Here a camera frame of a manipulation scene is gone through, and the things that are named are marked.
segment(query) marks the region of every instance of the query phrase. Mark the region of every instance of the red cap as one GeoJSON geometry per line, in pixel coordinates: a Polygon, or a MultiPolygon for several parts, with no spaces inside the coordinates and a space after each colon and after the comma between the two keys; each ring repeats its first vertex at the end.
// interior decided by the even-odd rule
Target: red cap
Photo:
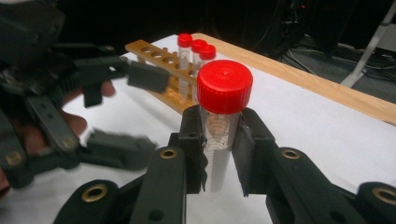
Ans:
{"type": "Polygon", "coordinates": [[[216,58],[216,48],[213,45],[205,45],[201,47],[199,57],[202,60],[211,60],[216,58]]]}
{"type": "Polygon", "coordinates": [[[217,114],[242,111],[250,98],[253,76],[241,63],[217,60],[202,66],[197,79],[197,98],[206,110],[217,114]]]}
{"type": "Polygon", "coordinates": [[[199,53],[201,47],[206,44],[207,44],[206,41],[204,41],[203,39],[194,39],[194,40],[192,40],[192,43],[191,43],[191,50],[194,53],[199,53]]]}
{"type": "Polygon", "coordinates": [[[191,42],[192,42],[192,35],[180,34],[177,37],[177,44],[179,47],[189,48],[191,47],[191,42]]]}

